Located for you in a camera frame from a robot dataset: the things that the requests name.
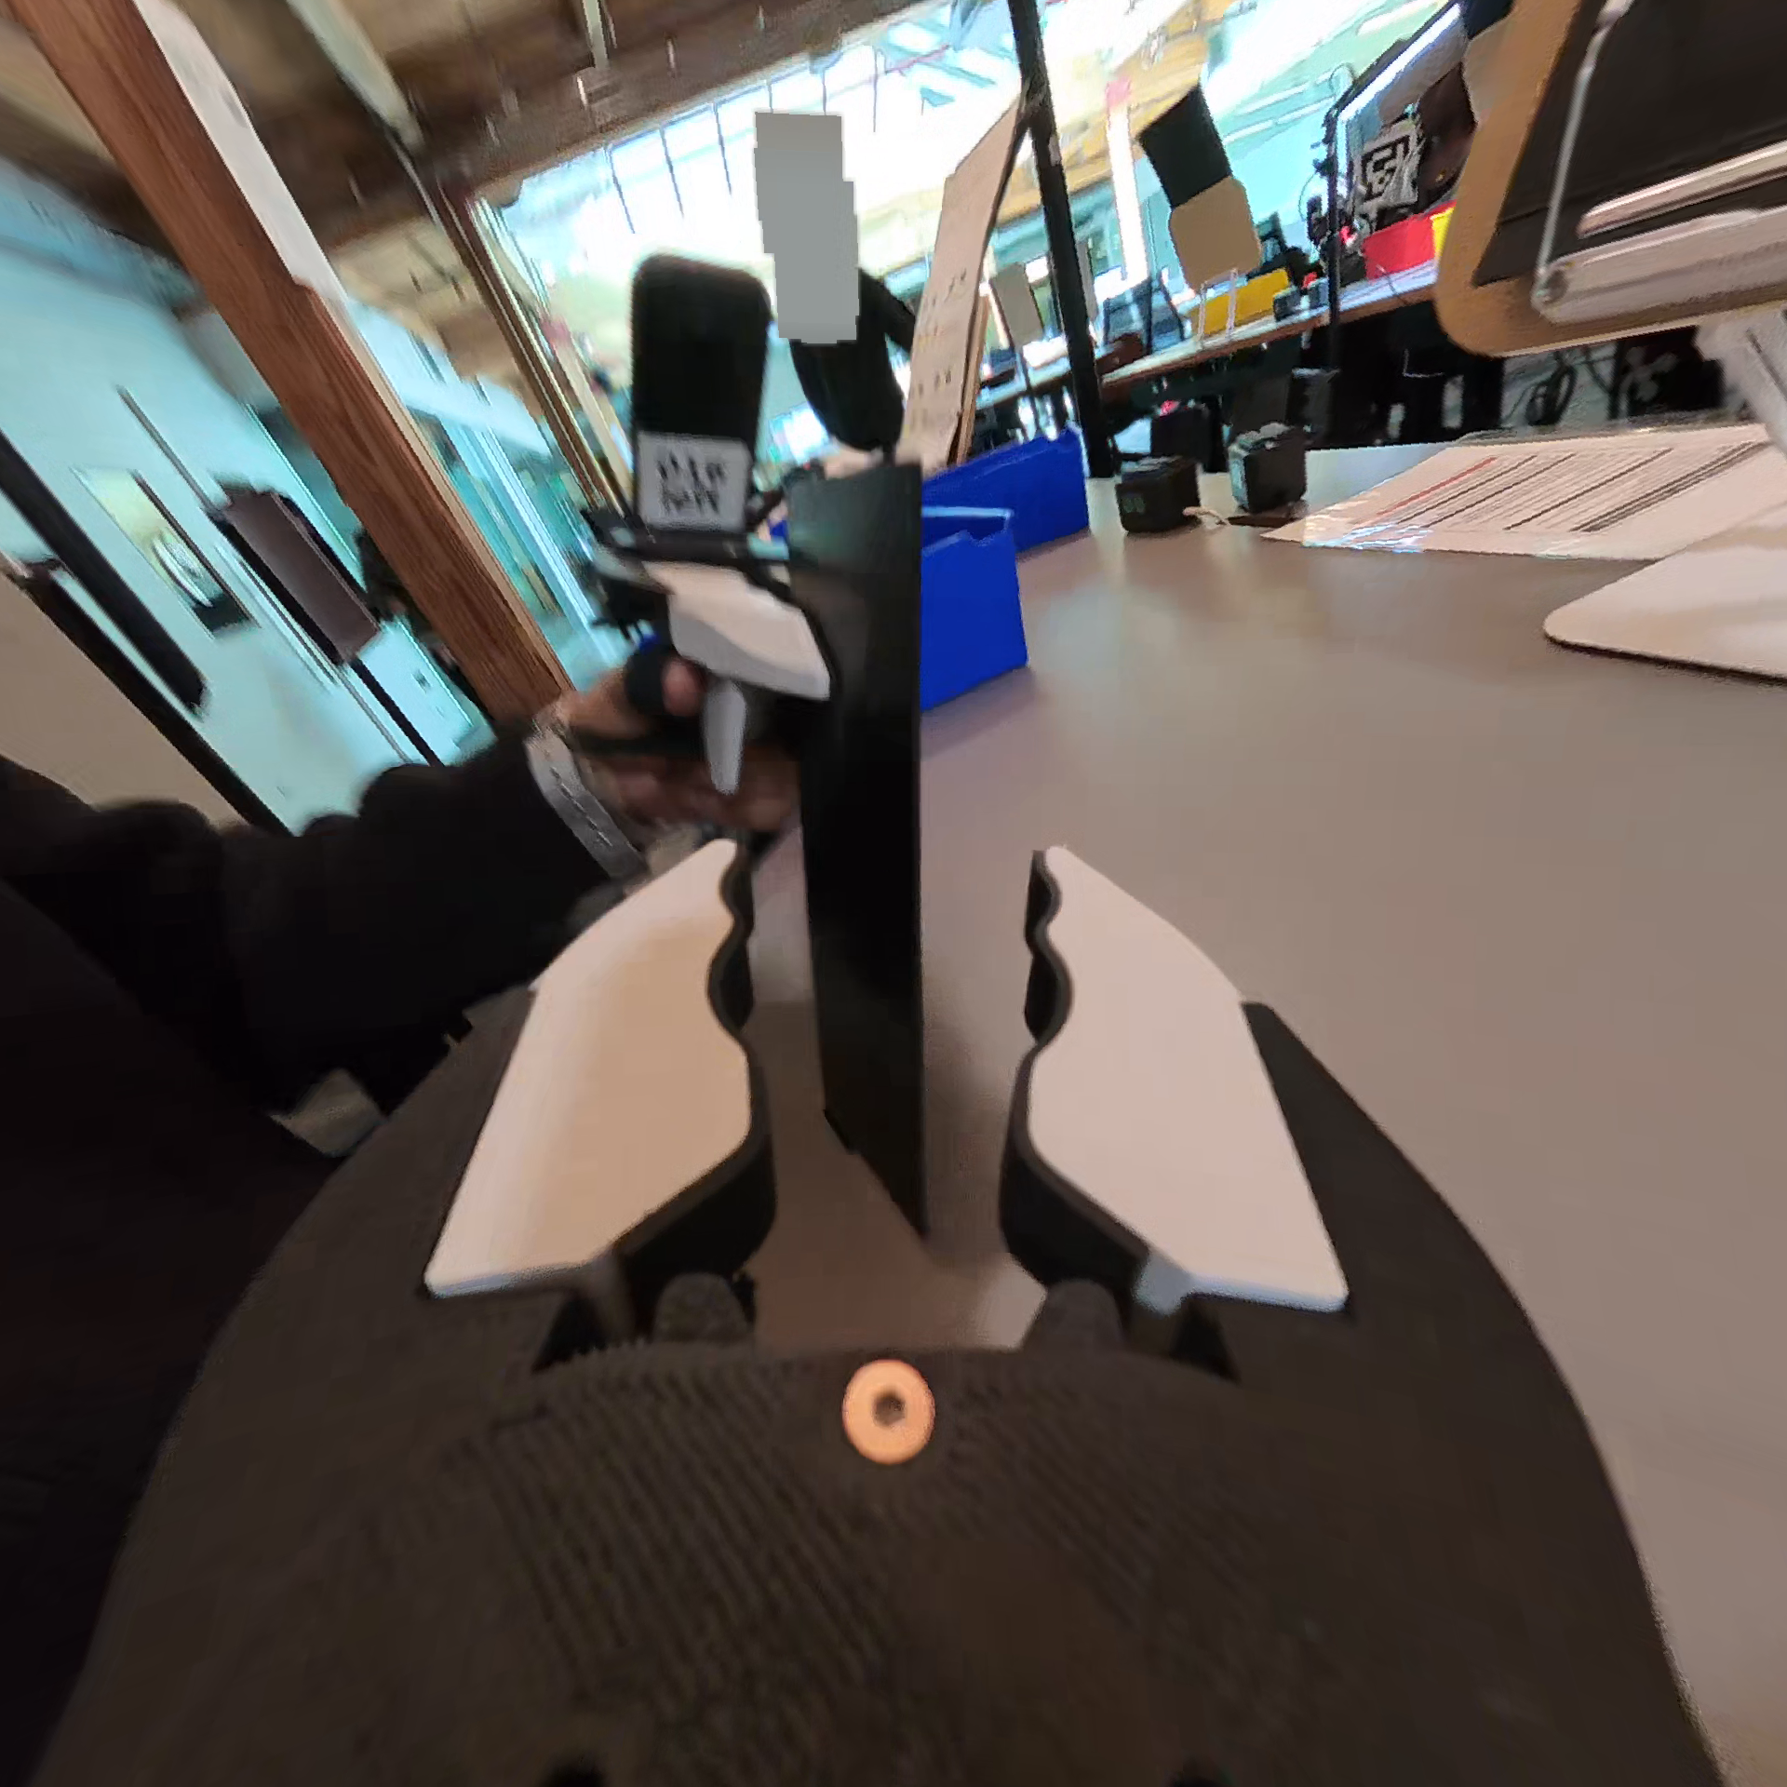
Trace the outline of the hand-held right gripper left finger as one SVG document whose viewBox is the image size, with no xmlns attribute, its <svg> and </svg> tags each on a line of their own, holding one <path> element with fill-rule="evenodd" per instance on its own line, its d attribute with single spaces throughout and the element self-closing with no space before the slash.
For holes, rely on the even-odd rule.
<svg viewBox="0 0 1787 1787">
<path fill-rule="evenodd" d="M 641 1334 L 669 1284 L 733 1277 L 767 1241 L 775 1173 L 743 1031 L 747 852 L 717 840 L 627 898 L 530 986 L 422 1274 L 435 1302 L 568 1292 Z"/>
</svg>

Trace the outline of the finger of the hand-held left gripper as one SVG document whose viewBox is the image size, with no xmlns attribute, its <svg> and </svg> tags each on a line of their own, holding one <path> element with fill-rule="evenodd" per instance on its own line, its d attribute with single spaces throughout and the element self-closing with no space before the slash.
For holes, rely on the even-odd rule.
<svg viewBox="0 0 1787 1787">
<path fill-rule="evenodd" d="M 773 721 L 776 704 L 823 704 L 831 665 L 811 622 L 791 598 L 753 584 L 743 570 L 659 564 L 666 638 L 704 680 L 700 743 L 709 779 L 733 797 L 748 743 Z"/>
</svg>

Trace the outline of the blue bin with tag label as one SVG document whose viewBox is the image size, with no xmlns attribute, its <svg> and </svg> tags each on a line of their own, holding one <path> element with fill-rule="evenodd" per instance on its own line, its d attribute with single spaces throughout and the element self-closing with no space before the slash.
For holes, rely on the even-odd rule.
<svg viewBox="0 0 1787 1787">
<path fill-rule="evenodd" d="M 921 588 L 921 714 L 1030 663 L 1013 517 L 926 506 Z"/>
</svg>

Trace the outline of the black plate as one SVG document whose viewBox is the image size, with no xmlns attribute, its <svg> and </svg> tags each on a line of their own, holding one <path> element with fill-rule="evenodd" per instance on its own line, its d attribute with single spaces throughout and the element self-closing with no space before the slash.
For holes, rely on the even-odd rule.
<svg viewBox="0 0 1787 1787">
<path fill-rule="evenodd" d="M 823 1112 L 924 1236 L 921 491 L 904 463 L 805 481 L 786 544 L 831 673 L 798 757 Z"/>
</svg>

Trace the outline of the cardboard sign board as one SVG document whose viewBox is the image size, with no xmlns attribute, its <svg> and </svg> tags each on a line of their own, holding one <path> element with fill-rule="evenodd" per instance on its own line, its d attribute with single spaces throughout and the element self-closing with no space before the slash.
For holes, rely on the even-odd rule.
<svg viewBox="0 0 1787 1787">
<path fill-rule="evenodd" d="M 896 459 L 932 476 L 955 459 L 980 381 L 985 256 L 1005 189 L 1025 103 L 1018 95 L 944 184 L 937 232 L 909 350 Z"/>
</svg>

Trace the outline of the plain blue storage bin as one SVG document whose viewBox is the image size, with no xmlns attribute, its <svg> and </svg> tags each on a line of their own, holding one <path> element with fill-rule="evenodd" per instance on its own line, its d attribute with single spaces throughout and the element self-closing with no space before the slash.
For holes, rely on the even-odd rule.
<svg viewBox="0 0 1787 1787">
<path fill-rule="evenodd" d="M 922 512 L 1000 512 L 1018 559 L 1090 531 L 1083 436 L 1066 428 L 979 454 L 927 478 Z"/>
</svg>

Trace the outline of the wooden support beam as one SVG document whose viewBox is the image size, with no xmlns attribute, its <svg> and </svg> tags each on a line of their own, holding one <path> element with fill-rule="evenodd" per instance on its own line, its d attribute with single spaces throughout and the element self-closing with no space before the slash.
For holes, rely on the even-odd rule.
<svg viewBox="0 0 1787 1787">
<path fill-rule="evenodd" d="M 10 10 L 497 721 L 569 690 L 349 322 L 281 272 L 136 4 Z"/>
</svg>

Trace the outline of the black support pole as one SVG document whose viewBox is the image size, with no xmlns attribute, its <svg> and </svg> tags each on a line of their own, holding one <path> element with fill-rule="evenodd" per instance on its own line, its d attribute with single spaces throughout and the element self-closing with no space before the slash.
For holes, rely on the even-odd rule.
<svg viewBox="0 0 1787 1787">
<path fill-rule="evenodd" d="M 1045 67 L 1040 6 L 1038 2 L 1008 2 L 1005 10 L 1020 73 L 1023 123 L 1030 128 L 1033 146 L 1040 213 L 1045 226 L 1060 323 L 1066 343 L 1068 385 L 1086 473 L 1093 481 L 1109 482 L 1114 479 L 1114 453 L 1094 367 L 1053 87 Z"/>
</svg>

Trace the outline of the black box green buttons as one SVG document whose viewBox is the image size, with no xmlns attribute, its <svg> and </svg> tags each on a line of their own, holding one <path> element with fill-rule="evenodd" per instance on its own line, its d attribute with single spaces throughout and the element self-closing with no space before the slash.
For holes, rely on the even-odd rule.
<svg viewBox="0 0 1787 1787">
<path fill-rule="evenodd" d="M 1189 456 L 1126 458 L 1114 481 L 1114 502 L 1121 529 L 1133 539 L 1194 527 L 1202 514 L 1199 463 Z"/>
</svg>

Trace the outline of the black display panel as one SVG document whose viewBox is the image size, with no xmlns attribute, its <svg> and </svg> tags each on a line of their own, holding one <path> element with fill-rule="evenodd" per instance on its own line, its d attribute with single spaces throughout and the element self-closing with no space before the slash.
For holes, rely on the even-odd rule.
<svg viewBox="0 0 1787 1787">
<path fill-rule="evenodd" d="M 359 663 L 381 625 L 303 511 L 276 491 L 225 484 L 212 522 L 331 666 Z"/>
</svg>

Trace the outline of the black grey battery pack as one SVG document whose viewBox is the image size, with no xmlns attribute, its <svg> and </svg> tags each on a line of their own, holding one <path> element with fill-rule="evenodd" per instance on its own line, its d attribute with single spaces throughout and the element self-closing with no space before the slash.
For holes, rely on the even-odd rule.
<svg viewBox="0 0 1787 1787">
<path fill-rule="evenodd" d="M 1225 463 L 1235 517 L 1295 511 L 1306 497 L 1308 444 L 1305 429 L 1280 423 L 1234 434 Z"/>
</svg>

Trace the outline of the background workbench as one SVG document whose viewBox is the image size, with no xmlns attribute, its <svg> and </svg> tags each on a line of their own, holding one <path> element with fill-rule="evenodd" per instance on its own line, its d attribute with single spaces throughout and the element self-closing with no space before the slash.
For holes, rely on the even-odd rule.
<svg viewBox="0 0 1787 1787">
<path fill-rule="evenodd" d="M 1222 367 L 1263 355 L 1275 348 L 1280 342 L 1305 347 L 1330 330 L 1345 330 L 1409 307 L 1427 304 L 1437 294 L 1437 282 L 1439 262 L 1429 259 L 1403 272 L 1345 287 L 1340 294 L 1336 317 L 1325 307 L 1301 307 L 1283 319 L 1267 317 L 1249 325 L 1219 330 L 1214 335 L 1149 350 L 1149 355 L 1124 363 L 1118 370 L 1103 375 L 1101 400 L 1106 423 L 1111 431 L 1121 431 L 1128 426 L 1121 416 L 1141 415 L 1154 406 L 1151 391 L 1159 391 L 1171 381 L 1192 378 L 1207 367 Z"/>
</svg>

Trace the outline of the red storage bin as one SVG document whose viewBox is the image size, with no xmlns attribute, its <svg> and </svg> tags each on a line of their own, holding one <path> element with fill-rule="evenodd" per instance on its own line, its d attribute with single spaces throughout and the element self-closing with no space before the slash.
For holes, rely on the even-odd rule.
<svg viewBox="0 0 1787 1787">
<path fill-rule="evenodd" d="M 1422 269 L 1434 267 L 1452 213 L 1454 206 L 1447 203 L 1431 213 L 1409 214 L 1374 229 L 1361 241 L 1361 257 L 1369 280 L 1403 280 Z"/>
</svg>

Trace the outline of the printed paper sheet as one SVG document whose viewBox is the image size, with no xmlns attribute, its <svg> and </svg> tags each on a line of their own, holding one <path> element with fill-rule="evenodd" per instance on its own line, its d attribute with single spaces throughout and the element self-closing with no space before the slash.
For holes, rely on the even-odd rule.
<svg viewBox="0 0 1787 1787">
<path fill-rule="evenodd" d="M 1393 554 L 1649 564 L 1783 511 L 1757 425 L 1456 444 L 1277 540 Z"/>
</svg>

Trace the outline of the white metal stand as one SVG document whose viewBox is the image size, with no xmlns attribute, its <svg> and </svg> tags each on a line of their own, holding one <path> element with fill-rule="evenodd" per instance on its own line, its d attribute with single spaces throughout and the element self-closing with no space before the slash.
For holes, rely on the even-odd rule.
<svg viewBox="0 0 1787 1787">
<path fill-rule="evenodd" d="M 1769 443 L 1783 449 L 1783 143 L 1716 156 L 1581 209 L 1562 227 L 1596 63 L 1631 10 L 1606 2 L 1573 78 L 1548 208 L 1530 280 L 1547 325 L 1606 325 L 1641 312 L 1689 310 L 1697 343 L 1729 375 Z M 1606 592 L 1555 612 L 1552 643 L 1780 683 L 1785 678 L 1783 514 L 1654 562 Z"/>
</svg>

